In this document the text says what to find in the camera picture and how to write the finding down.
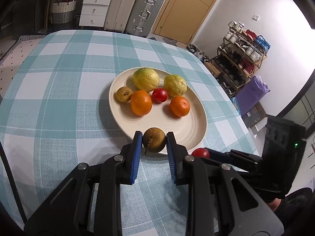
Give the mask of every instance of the wooden door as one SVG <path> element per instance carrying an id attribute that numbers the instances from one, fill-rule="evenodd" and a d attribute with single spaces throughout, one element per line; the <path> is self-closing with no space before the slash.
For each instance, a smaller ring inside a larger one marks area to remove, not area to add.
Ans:
<path id="1" fill-rule="evenodd" d="M 170 0 L 154 31 L 188 44 L 214 0 Z"/>

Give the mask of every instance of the door frame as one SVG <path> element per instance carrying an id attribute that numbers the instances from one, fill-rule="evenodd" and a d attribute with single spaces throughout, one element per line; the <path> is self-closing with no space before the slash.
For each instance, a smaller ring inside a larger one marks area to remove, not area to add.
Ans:
<path id="1" fill-rule="evenodd" d="M 157 29 L 157 26 L 158 26 L 158 24 L 159 24 L 159 22 L 161 20 L 161 17 L 163 15 L 163 13 L 164 13 L 164 11 L 166 9 L 166 6 L 168 5 L 169 1 L 170 0 L 165 0 L 164 3 L 163 3 L 163 6 L 162 6 L 162 8 L 161 8 L 161 10 L 160 10 L 160 12 L 159 12 L 159 14 L 158 14 L 154 24 L 153 24 L 153 27 L 152 27 L 152 29 L 153 29 L 152 33 L 153 34 L 155 33 L 155 31 Z M 201 27 L 201 25 L 203 24 L 204 20 L 207 18 L 209 12 L 211 11 L 211 9 L 212 9 L 212 7 L 213 7 L 213 5 L 215 4 L 216 1 L 217 0 L 213 0 L 212 4 L 210 5 L 210 7 L 209 7 L 209 9 L 207 11 L 207 13 L 204 15 L 204 18 L 201 20 L 199 26 L 197 27 L 196 31 L 194 32 L 193 36 L 191 37 L 191 39 L 189 40 L 188 43 L 191 43 L 191 41 L 195 38 L 195 35 L 197 34 L 197 32 L 198 32 L 199 28 Z"/>

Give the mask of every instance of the purple bag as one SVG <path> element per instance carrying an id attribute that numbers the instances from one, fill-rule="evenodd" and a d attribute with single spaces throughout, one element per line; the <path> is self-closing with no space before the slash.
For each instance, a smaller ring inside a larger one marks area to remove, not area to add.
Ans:
<path id="1" fill-rule="evenodd" d="M 268 86 L 262 82 L 261 77 L 254 76 L 235 96 L 239 105 L 240 114 L 246 114 L 268 92 L 270 92 L 270 90 Z"/>

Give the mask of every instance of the red tomato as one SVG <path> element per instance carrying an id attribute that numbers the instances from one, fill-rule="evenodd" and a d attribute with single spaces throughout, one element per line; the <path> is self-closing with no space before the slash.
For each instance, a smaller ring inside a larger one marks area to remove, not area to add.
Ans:
<path id="1" fill-rule="evenodd" d="M 168 97 L 169 95 L 167 94 L 167 91 L 163 88 L 155 89 L 152 93 L 152 98 L 158 103 L 165 102 Z"/>
<path id="2" fill-rule="evenodd" d="M 197 148 L 193 151 L 192 156 L 194 157 L 204 157 L 204 158 L 210 158 L 210 154 L 207 149 L 205 148 Z"/>

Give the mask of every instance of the orange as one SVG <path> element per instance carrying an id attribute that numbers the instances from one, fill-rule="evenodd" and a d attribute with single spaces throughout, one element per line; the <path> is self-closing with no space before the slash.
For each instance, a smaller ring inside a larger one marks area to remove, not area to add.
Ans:
<path id="1" fill-rule="evenodd" d="M 144 90 L 137 90 L 132 94 L 131 99 L 131 109 L 139 116 L 144 116 L 151 111 L 152 100 L 150 95 Z"/>
<path id="2" fill-rule="evenodd" d="M 183 117 L 189 113 L 190 103 L 184 97 L 177 96 L 171 100 L 170 108 L 173 114 L 178 117 Z"/>

